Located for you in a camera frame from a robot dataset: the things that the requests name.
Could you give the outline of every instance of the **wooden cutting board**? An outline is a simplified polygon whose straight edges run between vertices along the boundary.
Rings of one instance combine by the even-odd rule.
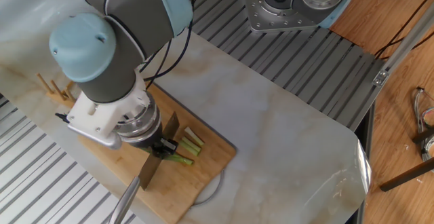
[[[236,151],[157,86],[151,86],[149,92],[160,109],[163,126],[174,111],[177,113],[180,128],[174,138],[176,141],[184,136],[184,129],[188,126],[205,142],[199,157],[179,147],[178,152],[195,163],[187,166],[163,161],[147,190],[140,188],[136,195],[166,223],[175,224],[193,205],[203,188],[230,162]],[[79,136],[79,140],[125,185],[129,185],[138,175],[148,157],[148,153],[127,143],[120,150],[110,150],[84,136]]]

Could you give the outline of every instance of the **marble surface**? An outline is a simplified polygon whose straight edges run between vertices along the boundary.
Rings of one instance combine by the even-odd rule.
[[[54,117],[66,108],[45,97],[35,77],[66,84],[48,36],[62,19],[89,11],[82,0],[0,0],[0,93],[120,197],[125,186]],[[173,41],[163,69],[185,37]],[[350,130],[195,34],[182,62],[156,83],[237,148],[220,193],[181,223],[344,223],[365,198],[370,169]],[[162,223],[139,201],[132,210],[145,223]]]

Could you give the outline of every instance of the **green onion piece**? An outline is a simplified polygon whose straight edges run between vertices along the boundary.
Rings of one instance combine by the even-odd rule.
[[[187,164],[189,166],[191,166],[193,163],[195,163],[193,160],[187,159],[185,157],[181,157],[180,155],[178,155],[178,156],[175,156],[175,155],[167,156],[165,158],[165,160],[170,160],[170,161],[178,162],[178,163],[184,163],[184,164]]]
[[[188,152],[192,153],[194,156],[198,156],[199,152],[192,148],[190,145],[186,144],[184,141],[180,141],[179,145],[183,146]]]
[[[197,146],[196,144],[194,144],[192,141],[190,141],[188,138],[183,137],[181,139],[182,141],[184,141],[184,143],[190,145],[190,147],[194,148],[196,151],[200,152],[201,151],[201,147]]]
[[[191,138],[193,138],[195,140],[195,142],[199,145],[199,146],[203,146],[205,143],[203,143],[203,141],[196,136],[196,134],[189,128],[186,127],[184,130],[189,136],[191,136]]]

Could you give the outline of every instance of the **knife blade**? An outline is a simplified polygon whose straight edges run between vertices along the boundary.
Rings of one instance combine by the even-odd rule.
[[[148,187],[162,160],[163,159],[153,155],[152,153],[149,154],[148,159],[143,164],[142,170],[138,175],[138,178],[140,179],[140,186],[143,188],[143,190],[146,190]]]
[[[178,131],[179,128],[179,121],[178,116],[176,115],[176,112],[174,112],[169,119],[169,122],[166,124],[164,131],[163,131],[163,138],[161,139],[162,145],[167,147],[165,143],[167,140],[171,140],[175,137],[176,131]],[[145,161],[142,170],[140,170],[140,173],[138,175],[138,178],[140,179],[140,186],[143,188],[143,190],[146,190],[149,183],[151,182],[152,178],[154,177],[155,172],[158,169],[158,166],[160,165],[161,161],[164,159],[166,155],[164,153],[160,155],[156,155],[155,152],[151,152],[148,156],[148,159]]]
[[[175,137],[176,131],[179,128],[179,121],[176,112],[174,112],[169,119],[169,122],[165,125],[163,130],[163,137],[165,139],[173,139]]]

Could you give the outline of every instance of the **metal slat table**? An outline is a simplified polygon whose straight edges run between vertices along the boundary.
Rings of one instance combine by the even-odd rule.
[[[118,199],[0,95],[0,223],[106,224]],[[129,211],[123,224],[143,224]]]
[[[193,32],[353,131],[380,91],[382,60],[327,29],[255,33],[244,0],[197,0]]]

